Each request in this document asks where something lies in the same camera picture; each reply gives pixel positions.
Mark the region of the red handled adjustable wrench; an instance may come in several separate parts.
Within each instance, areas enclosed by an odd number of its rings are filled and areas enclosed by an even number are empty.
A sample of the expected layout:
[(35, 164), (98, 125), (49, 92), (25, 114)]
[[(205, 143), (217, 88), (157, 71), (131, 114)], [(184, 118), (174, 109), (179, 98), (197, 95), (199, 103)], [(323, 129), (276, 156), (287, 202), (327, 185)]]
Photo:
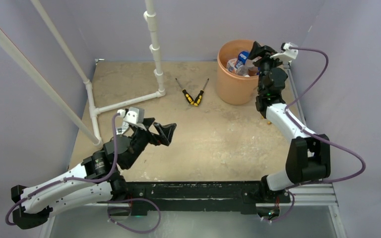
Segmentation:
[(116, 135), (123, 135), (129, 130), (129, 124), (127, 122), (122, 122), (121, 126), (116, 127)]

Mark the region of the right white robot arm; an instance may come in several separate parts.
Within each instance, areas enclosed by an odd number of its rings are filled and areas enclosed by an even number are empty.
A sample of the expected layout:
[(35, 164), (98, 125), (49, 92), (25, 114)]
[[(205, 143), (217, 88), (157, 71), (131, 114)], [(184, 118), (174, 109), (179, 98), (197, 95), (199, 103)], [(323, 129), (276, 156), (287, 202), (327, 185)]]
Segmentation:
[(264, 176), (258, 189), (263, 201), (270, 202), (279, 191), (303, 182), (317, 181), (330, 176), (330, 146), (325, 134), (316, 134), (290, 111), (282, 97), (288, 74), (280, 68), (294, 60), (297, 47), (284, 43), (279, 53), (267, 45), (254, 42), (248, 59), (258, 68), (255, 105), (257, 111), (272, 122), (290, 142), (285, 168)]

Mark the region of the Pepsi bottle blue label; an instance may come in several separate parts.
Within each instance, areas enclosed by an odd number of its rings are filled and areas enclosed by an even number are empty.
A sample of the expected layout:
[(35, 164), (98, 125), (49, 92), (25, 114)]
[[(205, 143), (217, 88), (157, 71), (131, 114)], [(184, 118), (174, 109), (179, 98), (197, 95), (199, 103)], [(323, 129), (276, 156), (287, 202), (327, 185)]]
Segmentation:
[(249, 54), (250, 52), (248, 51), (241, 51), (238, 54), (236, 66), (242, 66), (242, 65), (248, 66), (247, 60), (248, 60)]

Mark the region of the left yellow black screwdriver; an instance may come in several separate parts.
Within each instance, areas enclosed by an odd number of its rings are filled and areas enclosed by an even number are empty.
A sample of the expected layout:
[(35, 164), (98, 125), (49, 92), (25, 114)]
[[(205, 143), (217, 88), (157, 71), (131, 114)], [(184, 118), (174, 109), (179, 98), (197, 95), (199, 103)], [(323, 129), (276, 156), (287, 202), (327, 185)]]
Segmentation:
[(179, 82), (179, 80), (177, 78), (175, 78), (177, 84), (179, 85), (179, 87), (181, 88), (182, 90), (182, 93), (186, 99), (186, 101), (190, 104), (190, 105), (193, 105), (194, 104), (194, 99), (193, 97), (187, 92), (187, 90), (181, 85), (181, 83)]

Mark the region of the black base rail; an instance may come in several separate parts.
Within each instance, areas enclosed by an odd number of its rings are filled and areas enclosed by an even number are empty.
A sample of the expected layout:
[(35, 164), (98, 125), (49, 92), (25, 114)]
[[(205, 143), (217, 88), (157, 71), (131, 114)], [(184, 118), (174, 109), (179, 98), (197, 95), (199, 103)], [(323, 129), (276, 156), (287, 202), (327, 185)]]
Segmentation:
[(257, 213), (257, 204), (274, 203), (279, 195), (264, 181), (128, 182), (133, 215), (148, 211)]

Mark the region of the yellow black screwdriver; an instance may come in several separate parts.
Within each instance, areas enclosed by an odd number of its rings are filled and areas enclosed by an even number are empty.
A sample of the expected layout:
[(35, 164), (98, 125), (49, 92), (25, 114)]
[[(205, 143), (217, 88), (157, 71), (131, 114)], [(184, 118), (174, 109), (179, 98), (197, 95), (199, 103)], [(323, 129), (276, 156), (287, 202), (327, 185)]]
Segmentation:
[(194, 106), (197, 107), (197, 106), (200, 105), (200, 103), (201, 103), (201, 101), (202, 101), (203, 94), (204, 94), (204, 90), (205, 90), (205, 88), (206, 88), (208, 82), (209, 82), (209, 78), (206, 80), (206, 82), (205, 82), (203, 88), (199, 91), (199, 94), (198, 94), (198, 95), (196, 96), (196, 98), (194, 99), (194, 103), (193, 103)]
[(182, 93), (186, 99), (186, 101), (190, 104), (190, 105), (193, 105), (194, 104), (194, 99), (193, 97), (187, 92), (187, 90), (181, 85), (181, 83), (179, 82), (179, 80), (177, 78), (175, 78), (177, 84), (179, 85), (179, 87), (181, 88), (182, 90)]

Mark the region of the white PVC pipe frame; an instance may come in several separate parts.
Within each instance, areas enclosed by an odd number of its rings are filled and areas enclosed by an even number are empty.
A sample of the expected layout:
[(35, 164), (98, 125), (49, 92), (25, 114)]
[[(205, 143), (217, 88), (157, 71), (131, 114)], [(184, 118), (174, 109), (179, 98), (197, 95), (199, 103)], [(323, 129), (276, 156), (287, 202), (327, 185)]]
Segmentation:
[(164, 87), (164, 72), (162, 69), (161, 49), (158, 40), (158, 25), (157, 14), (154, 8), (154, 2), (152, 0), (145, 1), (146, 11), (143, 17), (147, 23), (148, 30), (150, 32), (151, 44), (149, 46), (150, 51), (155, 62), (154, 75), (158, 83), (158, 90), (154, 93), (133, 98), (127, 101), (119, 102), (116, 104), (104, 106), (98, 108), (95, 106), (93, 97), (93, 87), (90, 79), (85, 75), (78, 61), (74, 57), (73, 53), (69, 49), (62, 35), (57, 30), (53, 21), (47, 14), (46, 10), (38, 0), (33, 0), (32, 5), (39, 13), (40, 17), (44, 21), (45, 25), (56, 39), (57, 43), (65, 53), (66, 57), (79, 74), (83, 81), (87, 92), (87, 99), (89, 103), (89, 113), (92, 122), (92, 129), (88, 129), (87, 126), (81, 121), (76, 113), (67, 105), (67, 103), (59, 96), (59, 94), (52, 88), (47, 82), (44, 76), (38, 71), (38, 69), (31, 63), (31, 61), (24, 55), (24, 53), (15, 45), (15, 43), (6, 35), (6, 33), (0, 28), (0, 47), (20, 66), (22, 70), (41, 88), (45, 94), (47, 94), (53, 102), (69, 117), (69, 119), (82, 131), (88, 139), (95, 145), (101, 146), (103, 144), (100, 135), (98, 125), (98, 115), (104, 112), (108, 112), (121, 107), (130, 106), (136, 103), (144, 102), (154, 98), (160, 98), (165, 96), (166, 90)]

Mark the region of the small blue label bottle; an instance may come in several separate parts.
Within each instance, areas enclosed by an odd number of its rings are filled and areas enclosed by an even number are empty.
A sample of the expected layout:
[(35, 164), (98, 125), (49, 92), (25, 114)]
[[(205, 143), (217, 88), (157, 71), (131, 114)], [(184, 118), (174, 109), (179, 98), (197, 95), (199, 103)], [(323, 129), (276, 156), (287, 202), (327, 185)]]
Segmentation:
[(228, 60), (226, 68), (230, 73), (235, 75), (249, 77), (249, 69), (237, 58)]

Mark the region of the right yellow black screwdriver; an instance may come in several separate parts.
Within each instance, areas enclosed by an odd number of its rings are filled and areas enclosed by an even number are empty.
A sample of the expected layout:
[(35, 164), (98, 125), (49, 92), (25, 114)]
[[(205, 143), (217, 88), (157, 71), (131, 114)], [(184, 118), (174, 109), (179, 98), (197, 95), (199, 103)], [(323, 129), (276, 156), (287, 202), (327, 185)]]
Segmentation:
[(203, 94), (204, 94), (204, 90), (205, 90), (205, 88), (206, 88), (208, 82), (209, 82), (209, 78), (206, 80), (206, 82), (205, 82), (203, 88), (199, 91), (199, 94), (198, 94), (198, 95), (196, 96), (196, 98), (194, 99), (194, 103), (193, 103), (194, 106), (197, 107), (197, 106), (200, 105), (200, 103), (201, 103), (201, 101), (202, 101)]

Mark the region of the aluminium frame rail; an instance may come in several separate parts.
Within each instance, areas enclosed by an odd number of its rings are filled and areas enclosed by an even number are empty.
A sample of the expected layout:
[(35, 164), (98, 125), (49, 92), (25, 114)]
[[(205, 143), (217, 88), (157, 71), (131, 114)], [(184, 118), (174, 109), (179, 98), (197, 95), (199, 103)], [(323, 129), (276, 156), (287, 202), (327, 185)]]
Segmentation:
[(287, 193), (294, 206), (338, 206), (334, 187), (329, 183), (298, 185)]

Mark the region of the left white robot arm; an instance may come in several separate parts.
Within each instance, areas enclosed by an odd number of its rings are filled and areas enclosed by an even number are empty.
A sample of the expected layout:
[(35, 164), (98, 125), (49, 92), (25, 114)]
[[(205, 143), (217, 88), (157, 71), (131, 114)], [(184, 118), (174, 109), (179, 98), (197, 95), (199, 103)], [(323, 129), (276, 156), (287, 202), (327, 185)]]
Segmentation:
[(35, 228), (63, 211), (88, 203), (114, 200), (124, 202), (128, 189), (121, 170), (130, 169), (151, 144), (169, 146), (176, 123), (161, 125), (155, 118), (141, 118), (127, 112), (123, 122), (133, 130), (131, 136), (117, 134), (116, 117), (112, 118), (114, 137), (81, 164), (42, 184), (11, 188), (14, 205), (5, 215), (5, 223), (23, 230)]

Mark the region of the orange plastic bin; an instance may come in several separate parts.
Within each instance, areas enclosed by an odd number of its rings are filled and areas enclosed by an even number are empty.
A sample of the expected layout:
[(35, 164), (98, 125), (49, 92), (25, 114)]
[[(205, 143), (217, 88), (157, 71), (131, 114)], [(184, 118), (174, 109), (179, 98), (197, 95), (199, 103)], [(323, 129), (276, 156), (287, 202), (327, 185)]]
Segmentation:
[(225, 43), (217, 54), (216, 93), (221, 100), (231, 105), (244, 105), (254, 102), (258, 76), (254, 72), (249, 77), (231, 73), (227, 62), (238, 56), (241, 51), (250, 51), (253, 40), (237, 39)]

